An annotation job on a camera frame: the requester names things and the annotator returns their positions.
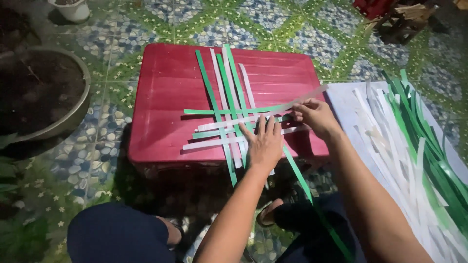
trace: person's right hand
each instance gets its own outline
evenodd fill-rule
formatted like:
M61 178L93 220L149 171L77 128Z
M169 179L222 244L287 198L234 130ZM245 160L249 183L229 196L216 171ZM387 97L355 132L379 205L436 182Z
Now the person's right hand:
M311 98L292 106L291 116L295 121L309 125L317 137L329 141L330 136L341 132L341 127L326 102Z

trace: metal basin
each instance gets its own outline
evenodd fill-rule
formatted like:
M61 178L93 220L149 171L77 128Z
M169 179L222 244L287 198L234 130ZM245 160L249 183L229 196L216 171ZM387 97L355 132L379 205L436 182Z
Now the metal basin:
M62 53L64 55L69 56L80 67L81 72L83 73L83 79L85 80L85 88L78 103L60 120L54 122L53 124L35 133L24 135L24 136L18 136L15 138L13 143L20 142L20 141L43 140L43 139L47 139L47 138L59 135L65 130L76 129L78 125L80 125L81 121L83 120L89 108L89 97L90 97L89 87L91 85L91 75L89 74L88 67L86 67L86 64L83 62L83 60L81 60L79 57L77 57L75 54L69 51L63 50L61 48L56 48L56 47L33 46L33 47L29 47L28 51L52 51L52 52L58 52L58 53ZM9 58L13 55L14 55L13 52L2 53L0 54L0 60Z

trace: tiled floor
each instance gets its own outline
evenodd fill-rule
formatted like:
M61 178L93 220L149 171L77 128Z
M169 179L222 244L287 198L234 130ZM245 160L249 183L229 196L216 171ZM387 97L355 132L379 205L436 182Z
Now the tiled floor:
M399 46L384 45L366 32L366 20L345 0L142 0L140 7L130 0L88 0L88 4L92 16L84 24L44 25L46 44L73 51L88 65L91 105L70 137L21 162L26 170L20 183L24 199L16 203L21 210L2 225L12 235L8 241L12 258L67 262L66 228L77 212L111 200L134 205L152 201L120 147L124 128L132 122L143 49L149 43L229 43L232 48L304 53L315 64L319 79L327 82L383 80L382 69L397 74L406 68L424 103L468 162L467 26L453 12L440 15L448 34L426 30L409 45ZM336 189L323 170L306 177L316 195ZM163 201L171 204L179 197ZM190 209L202 210L202 203L197 200ZM189 221L183 220L185 229ZM197 233L185 262L192 261L206 230ZM258 262L273 262L292 238L292 233L277 228L254 226L248 250Z

